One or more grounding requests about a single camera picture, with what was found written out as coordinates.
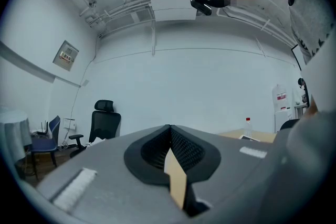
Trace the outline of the white crumpled clothes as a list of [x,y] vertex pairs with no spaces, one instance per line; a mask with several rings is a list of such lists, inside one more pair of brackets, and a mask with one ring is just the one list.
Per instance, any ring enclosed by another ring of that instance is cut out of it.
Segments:
[[101,139],[101,138],[99,138],[99,137],[96,137],[95,140],[94,140],[93,142],[88,142],[88,143],[86,144],[86,147],[91,147],[91,146],[97,145],[97,144],[99,144],[99,143],[101,143],[101,142],[104,142],[105,140],[106,140],[106,139]]

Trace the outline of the grey electrical panel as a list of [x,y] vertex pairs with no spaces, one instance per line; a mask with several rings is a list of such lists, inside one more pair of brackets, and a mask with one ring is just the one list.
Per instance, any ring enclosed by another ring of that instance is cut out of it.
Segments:
[[67,71],[70,71],[79,50],[68,41],[64,41],[56,53],[53,63]]

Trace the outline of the clear bottle with red cap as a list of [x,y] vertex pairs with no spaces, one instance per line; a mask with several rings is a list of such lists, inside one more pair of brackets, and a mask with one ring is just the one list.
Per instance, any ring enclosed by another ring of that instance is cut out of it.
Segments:
[[251,125],[250,118],[246,118],[245,127],[244,127],[244,136],[252,137],[252,130],[253,128]]

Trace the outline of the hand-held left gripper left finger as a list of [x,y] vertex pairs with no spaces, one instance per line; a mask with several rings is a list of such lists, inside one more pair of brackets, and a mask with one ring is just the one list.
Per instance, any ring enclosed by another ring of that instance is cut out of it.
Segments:
[[116,137],[89,147],[58,166],[38,185],[47,200],[81,168],[95,170],[88,186],[70,215],[51,207],[58,223],[74,224],[174,224],[188,219],[165,186],[147,185],[127,169],[124,152],[128,146],[159,127]]

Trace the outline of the white air conditioner unit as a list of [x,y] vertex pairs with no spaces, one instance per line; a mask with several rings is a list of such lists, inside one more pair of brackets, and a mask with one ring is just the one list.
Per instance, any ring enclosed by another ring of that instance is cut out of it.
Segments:
[[157,22],[171,20],[195,20],[196,9],[190,0],[150,0]]

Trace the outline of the round table with white cloth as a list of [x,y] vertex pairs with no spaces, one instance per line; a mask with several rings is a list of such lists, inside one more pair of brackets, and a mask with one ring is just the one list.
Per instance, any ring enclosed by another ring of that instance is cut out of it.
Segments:
[[0,106],[0,148],[11,165],[25,158],[24,147],[31,139],[27,114]]

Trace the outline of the black office chair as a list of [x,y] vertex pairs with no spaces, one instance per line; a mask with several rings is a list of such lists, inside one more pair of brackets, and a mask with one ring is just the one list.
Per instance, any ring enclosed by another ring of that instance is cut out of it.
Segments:
[[[98,100],[94,107],[95,110],[91,116],[91,129],[88,142],[93,142],[96,137],[106,140],[115,138],[121,122],[121,115],[114,111],[113,101]],[[87,148],[81,143],[81,138],[83,137],[82,134],[69,136],[70,140],[77,142],[77,149],[70,153],[70,158],[75,157]]]

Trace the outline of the black folding chair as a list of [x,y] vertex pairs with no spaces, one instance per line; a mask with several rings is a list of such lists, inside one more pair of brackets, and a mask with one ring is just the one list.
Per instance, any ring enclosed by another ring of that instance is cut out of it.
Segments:
[[288,121],[286,121],[286,122],[280,127],[280,130],[290,129],[290,128],[292,128],[298,121],[299,121],[299,119],[288,120]]

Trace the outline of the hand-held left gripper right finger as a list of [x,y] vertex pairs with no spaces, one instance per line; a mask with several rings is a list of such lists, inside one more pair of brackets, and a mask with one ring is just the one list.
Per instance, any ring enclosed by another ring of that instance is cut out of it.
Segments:
[[187,175],[183,209],[194,223],[261,224],[261,205],[289,134],[253,142],[171,126],[172,150]]

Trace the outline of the black stand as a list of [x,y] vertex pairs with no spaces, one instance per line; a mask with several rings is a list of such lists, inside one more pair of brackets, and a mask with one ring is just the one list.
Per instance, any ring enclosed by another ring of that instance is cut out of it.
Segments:
[[303,114],[305,114],[306,113],[306,111],[307,111],[307,109],[309,108],[309,106],[310,106],[310,100],[309,100],[309,95],[308,95],[308,89],[307,89],[307,85],[306,85],[306,82],[304,81],[304,79],[303,78],[299,78],[298,79],[298,85],[299,85],[299,87],[300,88],[303,88],[304,89],[304,97],[302,97],[302,101],[304,102],[304,103],[306,103],[306,109],[305,109],[305,111],[303,112]]

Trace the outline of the wifi router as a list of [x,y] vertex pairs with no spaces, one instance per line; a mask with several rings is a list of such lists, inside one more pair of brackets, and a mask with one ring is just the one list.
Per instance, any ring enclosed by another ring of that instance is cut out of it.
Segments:
[[40,130],[36,131],[37,135],[42,135],[42,136],[48,136],[49,132],[48,132],[48,122],[44,121],[41,122],[41,126],[40,126]]

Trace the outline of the grey printed t-shirt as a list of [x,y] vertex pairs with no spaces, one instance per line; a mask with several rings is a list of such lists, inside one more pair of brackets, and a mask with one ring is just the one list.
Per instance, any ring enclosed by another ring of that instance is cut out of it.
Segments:
[[308,63],[334,28],[334,10],[328,0],[288,0],[288,4],[293,37]]

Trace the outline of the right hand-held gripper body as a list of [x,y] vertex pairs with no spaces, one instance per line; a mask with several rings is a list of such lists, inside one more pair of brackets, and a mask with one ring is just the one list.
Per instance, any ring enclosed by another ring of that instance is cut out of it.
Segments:
[[317,111],[290,131],[289,194],[292,215],[316,218],[336,209],[336,29],[303,70]]

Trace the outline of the white wall box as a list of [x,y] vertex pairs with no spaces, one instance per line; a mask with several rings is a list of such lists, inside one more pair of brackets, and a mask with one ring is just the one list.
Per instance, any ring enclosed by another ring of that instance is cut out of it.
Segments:
[[76,129],[76,120],[70,118],[63,118],[63,128],[68,130]]

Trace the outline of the blue chair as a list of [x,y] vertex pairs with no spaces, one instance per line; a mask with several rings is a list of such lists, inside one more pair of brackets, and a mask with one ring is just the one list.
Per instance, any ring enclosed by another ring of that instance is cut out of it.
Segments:
[[37,181],[39,181],[37,173],[37,164],[35,155],[40,153],[50,154],[51,161],[57,167],[55,152],[58,149],[58,136],[60,128],[60,116],[56,116],[50,122],[46,122],[48,131],[37,132],[37,136],[33,136],[32,143],[28,146],[28,155],[30,156],[33,172]]

